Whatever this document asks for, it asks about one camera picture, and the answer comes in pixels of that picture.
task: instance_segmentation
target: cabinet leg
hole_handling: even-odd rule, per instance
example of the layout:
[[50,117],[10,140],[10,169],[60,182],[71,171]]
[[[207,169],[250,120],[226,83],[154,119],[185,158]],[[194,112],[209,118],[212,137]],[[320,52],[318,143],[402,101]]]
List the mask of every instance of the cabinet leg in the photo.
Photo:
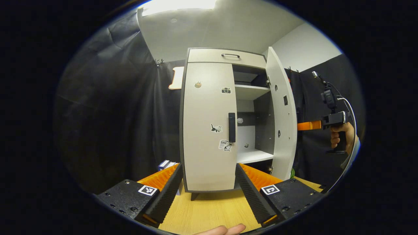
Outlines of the cabinet leg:
[[199,195],[199,193],[191,193],[190,201],[194,201],[197,198],[197,195]]

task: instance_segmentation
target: cabinet door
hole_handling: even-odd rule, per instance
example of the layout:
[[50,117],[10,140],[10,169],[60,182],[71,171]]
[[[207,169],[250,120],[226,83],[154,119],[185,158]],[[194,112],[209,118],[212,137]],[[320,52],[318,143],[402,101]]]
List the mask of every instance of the cabinet door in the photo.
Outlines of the cabinet door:
[[234,188],[237,147],[230,146],[228,113],[237,103],[232,65],[188,63],[183,100],[183,153],[188,191]]
[[275,142],[271,174],[290,178],[296,151],[296,106],[286,72],[272,47],[268,48],[266,73],[270,80],[275,117]]

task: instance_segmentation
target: ceiling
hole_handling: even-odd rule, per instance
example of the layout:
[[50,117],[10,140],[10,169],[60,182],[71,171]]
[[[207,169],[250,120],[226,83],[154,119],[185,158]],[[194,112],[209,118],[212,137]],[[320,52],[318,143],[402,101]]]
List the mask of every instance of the ceiling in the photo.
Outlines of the ceiling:
[[217,0],[212,10],[180,9],[145,17],[138,9],[138,22],[152,56],[164,61],[185,59],[189,47],[261,54],[304,23],[287,10],[262,0]]

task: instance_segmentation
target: wooden table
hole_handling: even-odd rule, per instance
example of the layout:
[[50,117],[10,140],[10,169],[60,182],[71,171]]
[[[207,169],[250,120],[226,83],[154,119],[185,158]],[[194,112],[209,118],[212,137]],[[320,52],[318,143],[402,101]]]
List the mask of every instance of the wooden table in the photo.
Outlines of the wooden table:
[[[319,184],[298,177],[295,179],[318,192],[322,191]],[[182,235],[192,235],[221,225],[229,228],[242,223],[247,226],[243,232],[261,227],[242,190],[200,194],[194,201],[190,201],[190,197],[191,193],[184,192],[183,187],[181,194],[174,198],[159,229]]]

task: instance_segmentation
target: white wall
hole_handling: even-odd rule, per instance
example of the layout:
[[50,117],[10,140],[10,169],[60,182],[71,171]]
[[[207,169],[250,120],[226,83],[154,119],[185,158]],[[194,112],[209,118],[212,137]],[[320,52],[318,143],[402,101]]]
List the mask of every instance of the white wall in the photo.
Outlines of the white wall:
[[308,23],[295,28],[271,47],[283,67],[299,72],[342,54],[325,35]]

